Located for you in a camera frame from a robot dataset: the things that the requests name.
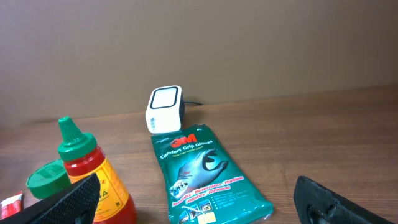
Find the red sauce bottle green cap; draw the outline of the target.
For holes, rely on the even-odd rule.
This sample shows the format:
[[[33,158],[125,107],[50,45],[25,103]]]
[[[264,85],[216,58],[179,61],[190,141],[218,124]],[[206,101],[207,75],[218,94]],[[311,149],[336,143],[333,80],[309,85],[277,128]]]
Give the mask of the red sauce bottle green cap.
[[[93,223],[135,223],[134,201],[91,133],[83,133],[66,116],[58,121],[63,142],[58,153],[71,183],[95,173],[100,182],[99,202]]]

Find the dark green box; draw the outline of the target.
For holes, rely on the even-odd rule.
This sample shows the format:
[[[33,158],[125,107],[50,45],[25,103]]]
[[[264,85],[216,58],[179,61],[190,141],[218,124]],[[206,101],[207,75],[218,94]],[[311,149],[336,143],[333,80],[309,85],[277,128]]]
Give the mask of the dark green box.
[[[169,221],[252,223],[274,206],[229,156],[204,124],[151,137],[164,175]]]

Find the white barcode scanner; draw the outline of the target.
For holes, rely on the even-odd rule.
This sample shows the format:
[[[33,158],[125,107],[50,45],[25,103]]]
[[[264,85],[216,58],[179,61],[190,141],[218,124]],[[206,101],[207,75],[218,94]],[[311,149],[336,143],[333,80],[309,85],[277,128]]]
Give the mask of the white barcode scanner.
[[[163,86],[152,91],[146,109],[147,128],[152,134],[179,131],[185,112],[182,88]]]

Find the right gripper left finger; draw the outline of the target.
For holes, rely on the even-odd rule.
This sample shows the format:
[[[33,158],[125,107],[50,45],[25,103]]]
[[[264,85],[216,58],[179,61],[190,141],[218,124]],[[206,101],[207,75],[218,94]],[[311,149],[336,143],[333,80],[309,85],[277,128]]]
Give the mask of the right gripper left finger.
[[[75,182],[1,224],[92,224],[100,199],[100,181],[95,173]]]

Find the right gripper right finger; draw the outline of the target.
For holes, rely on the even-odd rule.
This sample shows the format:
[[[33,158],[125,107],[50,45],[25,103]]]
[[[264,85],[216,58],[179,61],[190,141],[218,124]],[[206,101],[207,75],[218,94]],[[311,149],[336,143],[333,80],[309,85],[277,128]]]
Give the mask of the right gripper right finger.
[[[294,204],[301,224],[392,224],[306,176],[297,179]]]

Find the clear jar green lid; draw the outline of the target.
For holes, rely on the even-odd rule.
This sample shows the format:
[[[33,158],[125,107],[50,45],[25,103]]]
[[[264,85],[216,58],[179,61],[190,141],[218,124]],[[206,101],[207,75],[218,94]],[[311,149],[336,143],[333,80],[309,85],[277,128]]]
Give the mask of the clear jar green lid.
[[[26,182],[27,188],[37,199],[45,199],[71,185],[61,159],[54,160],[33,172]]]

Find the red stick packet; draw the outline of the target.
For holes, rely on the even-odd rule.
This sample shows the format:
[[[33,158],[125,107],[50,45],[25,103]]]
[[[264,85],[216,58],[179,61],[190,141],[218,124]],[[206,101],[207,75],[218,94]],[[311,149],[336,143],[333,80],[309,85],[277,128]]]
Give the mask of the red stick packet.
[[[1,219],[5,219],[22,211],[22,196],[20,191],[18,194],[4,199],[1,202]]]

